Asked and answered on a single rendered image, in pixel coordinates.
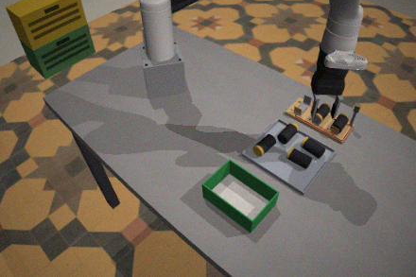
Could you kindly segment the green open-top box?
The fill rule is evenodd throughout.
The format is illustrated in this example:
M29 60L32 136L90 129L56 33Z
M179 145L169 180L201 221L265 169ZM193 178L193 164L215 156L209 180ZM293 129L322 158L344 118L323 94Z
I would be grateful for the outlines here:
M277 190L233 161L219 168L203 191L207 201L250 234L276 205L278 195Z

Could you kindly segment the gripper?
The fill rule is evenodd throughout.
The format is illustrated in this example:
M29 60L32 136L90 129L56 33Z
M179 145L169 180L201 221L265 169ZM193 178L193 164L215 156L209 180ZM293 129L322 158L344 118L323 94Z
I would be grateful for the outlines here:
M319 95L336 95L331 110L332 119L336 118L340 102L343 101L345 77L348 69L364 70L368 61L355 54L357 36L342 37L325 28L320 43L317 71L311 80L314 101L311 109L312 118L316 117L320 101ZM354 52L354 53L353 53Z

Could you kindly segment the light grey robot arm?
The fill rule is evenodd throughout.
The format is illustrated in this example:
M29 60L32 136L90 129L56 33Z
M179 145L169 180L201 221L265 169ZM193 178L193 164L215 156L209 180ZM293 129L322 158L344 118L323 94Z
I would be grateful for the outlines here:
M147 57L152 61L170 60L175 55L171 0L139 0L139 3ZM363 19L360 0L329 0L329 3L327 29L342 37L356 36Z

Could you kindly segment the black battery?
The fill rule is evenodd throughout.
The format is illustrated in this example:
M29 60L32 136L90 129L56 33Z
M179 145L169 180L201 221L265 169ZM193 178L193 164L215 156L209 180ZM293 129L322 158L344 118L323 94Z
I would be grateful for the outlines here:
M349 121L349 116L345 113L341 113L331 126L339 129L339 133L341 133L341 131L346 126L348 121Z
M277 139L280 143L285 145L298 132L298 130L298 126L291 122L277 135Z
M300 152L298 149L292 147L286 158L289 159L291 162L298 164L299 166L307 169L312 161L312 158L308 155Z
M260 142L258 142L253 148L253 152L261 157L264 155L271 147L276 144L276 139L271 134L265 136Z
M322 120L326 117L326 115L330 112L330 107L326 104L321 104L320 107L317 110L316 116L321 118L320 123Z
M321 146L320 144L316 143L312 139L305 137L301 143L301 147L317 157L318 159L323 155L325 151L325 147Z

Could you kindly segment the wooden battery holder board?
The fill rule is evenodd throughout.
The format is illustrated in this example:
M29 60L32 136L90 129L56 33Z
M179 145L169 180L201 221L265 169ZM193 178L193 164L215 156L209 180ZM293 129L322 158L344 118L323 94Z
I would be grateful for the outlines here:
M328 113L326 117L321 121L321 118L316 116L315 118L311 118L311 109L312 109L312 103L311 103L311 97L304 95L304 98L298 98L285 112L286 115L296 119L297 121L307 125L308 127L312 128L313 130L316 130L327 137L339 142L340 144L343 143L347 135L350 133L350 131L353 128L353 123L355 120L356 114L359 112L361 105L356 103L354 107L354 114L351 119L351 122L348 122L346 126L343 128L341 133L339 133L339 129L335 127L331 127L331 125L334 123L334 121L337 119L332 119L331 114ZM311 104L310 104L311 103ZM295 107L296 106L296 107ZM297 108L298 107L298 108ZM295 109L294 109L295 108ZM300 109L299 109L300 108Z

